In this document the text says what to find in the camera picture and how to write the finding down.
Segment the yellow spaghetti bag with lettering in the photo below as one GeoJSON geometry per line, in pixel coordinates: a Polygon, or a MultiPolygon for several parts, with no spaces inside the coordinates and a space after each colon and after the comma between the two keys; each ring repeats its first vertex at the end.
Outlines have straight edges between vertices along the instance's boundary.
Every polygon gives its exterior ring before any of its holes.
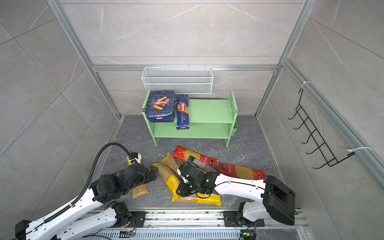
{"type": "Polygon", "coordinates": [[[176,177],[174,172],[164,163],[153,164],[157,168],[159,175],[164,180],[168,188],[173,194],[171,202],[182,202],[183,197],[179,196],[176,191],[181,183],[180,180],[176,177]]]}

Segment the blue Barilla rigatoni box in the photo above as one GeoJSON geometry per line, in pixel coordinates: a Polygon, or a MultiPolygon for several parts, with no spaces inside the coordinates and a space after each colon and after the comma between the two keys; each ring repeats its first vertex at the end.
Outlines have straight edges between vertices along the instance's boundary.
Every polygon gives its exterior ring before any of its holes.
{"type": "Polygon", "coordinates": [[[152,91],[146,110],[150,123],[172,123],[176,113],[176,94],[174,91],[152,91]]]}

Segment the blue Barilla spaghetti box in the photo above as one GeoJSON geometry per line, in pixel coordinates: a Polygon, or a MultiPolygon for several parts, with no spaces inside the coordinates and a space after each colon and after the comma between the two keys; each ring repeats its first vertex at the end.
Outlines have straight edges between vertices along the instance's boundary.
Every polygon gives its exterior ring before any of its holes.
{"type": "Polygon", "coordinates": [[[189,97],[186,94],[177,95],[177,130],[190,128],[189,97]]]}

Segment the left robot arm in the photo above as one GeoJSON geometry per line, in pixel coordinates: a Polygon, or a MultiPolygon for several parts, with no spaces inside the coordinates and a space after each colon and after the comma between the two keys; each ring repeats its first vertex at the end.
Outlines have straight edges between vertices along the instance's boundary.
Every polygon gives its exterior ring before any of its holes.
{"type": "Polygon", "coordinates": [[[132,164],[120,174],[103,175],[85,188],[84,193],[71,202],[36,220],[23,220],[15,226],[17,240],[48,240],[59,229],[77,220],[79,217],[106,204],[119,199],[135,187],[157,179],[157,168],[132,164]]]}

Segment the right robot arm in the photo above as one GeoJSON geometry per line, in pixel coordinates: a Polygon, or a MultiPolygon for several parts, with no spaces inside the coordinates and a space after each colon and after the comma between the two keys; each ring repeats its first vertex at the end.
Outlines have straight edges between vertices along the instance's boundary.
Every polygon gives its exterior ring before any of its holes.
{"type": "Polygon", "coordinates": [[[176,191],[179,196],[238,196],[251,200],[240,204],[238,221],[256,222],[270,217],[284,225],[295,224],[296,193],[274,176],[245,180],[216,172],[205,173],[190,163],[179,166],[177,173],[183,180],[176,191]]]}

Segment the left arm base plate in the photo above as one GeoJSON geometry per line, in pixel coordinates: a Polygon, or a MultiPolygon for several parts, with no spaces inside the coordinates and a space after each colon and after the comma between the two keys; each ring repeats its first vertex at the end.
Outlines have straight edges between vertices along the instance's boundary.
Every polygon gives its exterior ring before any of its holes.
{"type": "Polygon", "coordinates": [[[113,225],[113,228],[142,228],[145,223],[147,212],[137,211],[128,212],[126,214],[118,214],[116,216],[117,221],[113,225]]]}

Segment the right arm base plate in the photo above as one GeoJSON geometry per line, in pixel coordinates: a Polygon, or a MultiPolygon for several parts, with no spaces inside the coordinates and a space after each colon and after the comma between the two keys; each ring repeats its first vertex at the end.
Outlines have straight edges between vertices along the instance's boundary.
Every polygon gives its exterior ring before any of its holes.
{"type": "Polygon", "coordinates": [[[264,227],[265,222],[263,219],[258,219],[255,222],[249,221],[242,217],[236,211],[224,211],[223,212],[225,227],[264,227]]]}

